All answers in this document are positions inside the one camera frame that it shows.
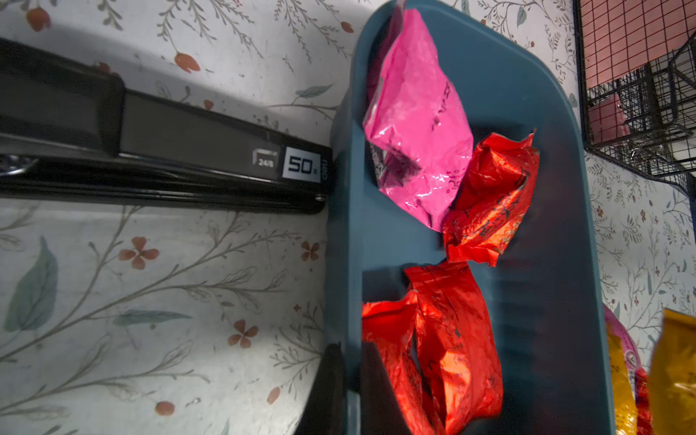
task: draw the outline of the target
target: yellow bag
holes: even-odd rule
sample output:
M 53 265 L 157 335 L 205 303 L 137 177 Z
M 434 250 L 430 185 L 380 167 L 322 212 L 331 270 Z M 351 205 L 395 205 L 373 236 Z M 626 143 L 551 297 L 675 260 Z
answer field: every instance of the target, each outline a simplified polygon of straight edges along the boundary
M 638 426 L 638 410 L 633 399 L 631 381 L 624 362 L 621 338 L 609 332 L 609 364 L 611 365 L 611 385 L 614 391 L 614 415 L 616 435 L 635 435 Z
M 665 310 L 648 391 L 655 435 L 696 433 L 696 318 Z

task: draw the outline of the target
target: red foil packet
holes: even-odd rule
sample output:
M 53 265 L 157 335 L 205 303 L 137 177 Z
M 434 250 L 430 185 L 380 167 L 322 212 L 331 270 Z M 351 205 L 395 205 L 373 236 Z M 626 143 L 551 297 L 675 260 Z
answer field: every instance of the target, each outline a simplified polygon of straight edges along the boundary
M 474 149 L 443 222 L 449 262 L 497 264 L 532 202 L 539 172 L 533 137 L 515 142 L 493 133 Z
M 363 340 L 377 344 L 414 435 L 459 434 L 503 406 L 503 378 L 486 302 L 466 263 L 410 267 L 398 302 L 363 306 Z M 418 362 L 411 358 L 416 333 Z

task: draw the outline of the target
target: teal plastic tray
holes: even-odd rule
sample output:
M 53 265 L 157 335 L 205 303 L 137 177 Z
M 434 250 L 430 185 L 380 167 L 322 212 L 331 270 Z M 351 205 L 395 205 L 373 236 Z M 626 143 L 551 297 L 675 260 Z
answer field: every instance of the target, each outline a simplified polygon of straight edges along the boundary
M 476 141 L 495 131 L 521 140 L 534 128 L 541 165 L 534 199 L 496 268 L 471 264 L 491 315 L 503 366 L 503 412 L 467 434 L 615 433 L 594 231 L 578 123 L 565 94 L 532 54 L 435 0 L 409 0 L 435 41 Z M 347 367 L 345 429 L 360 431 L 361 304 L 398 299 L 401 270 L 445 259 L 441 235 L 374 184 L 365 160 L 365 80 L 391 16 L 365 25 L 351 85 L 331 130 L 338 178 L 329 201 L 326 342 Z

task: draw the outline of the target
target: metal grid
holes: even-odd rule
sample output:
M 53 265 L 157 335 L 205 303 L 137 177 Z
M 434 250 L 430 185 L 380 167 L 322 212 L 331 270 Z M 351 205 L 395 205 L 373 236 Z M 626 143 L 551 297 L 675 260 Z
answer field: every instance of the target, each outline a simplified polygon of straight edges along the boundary
M 696 198 L 696 1 L 581 3 L 585 148 Z

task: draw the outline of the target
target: floral tablecloth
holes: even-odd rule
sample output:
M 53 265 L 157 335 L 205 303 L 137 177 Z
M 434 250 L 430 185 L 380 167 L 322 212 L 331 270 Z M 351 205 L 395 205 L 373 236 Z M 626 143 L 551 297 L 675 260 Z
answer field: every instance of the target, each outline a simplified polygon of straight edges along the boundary
M 382 3 L 0 0 L 0 36 L 328 145 Z M 540 57 L 577 107 L 568 0 L 450 5 Z M 648 364 L 662 307 L 696 311 L 688 201 L 587 169 L 604 299 Z M 325 223 L 0 200 L 0 434 L 292 433 L 322 350 Z

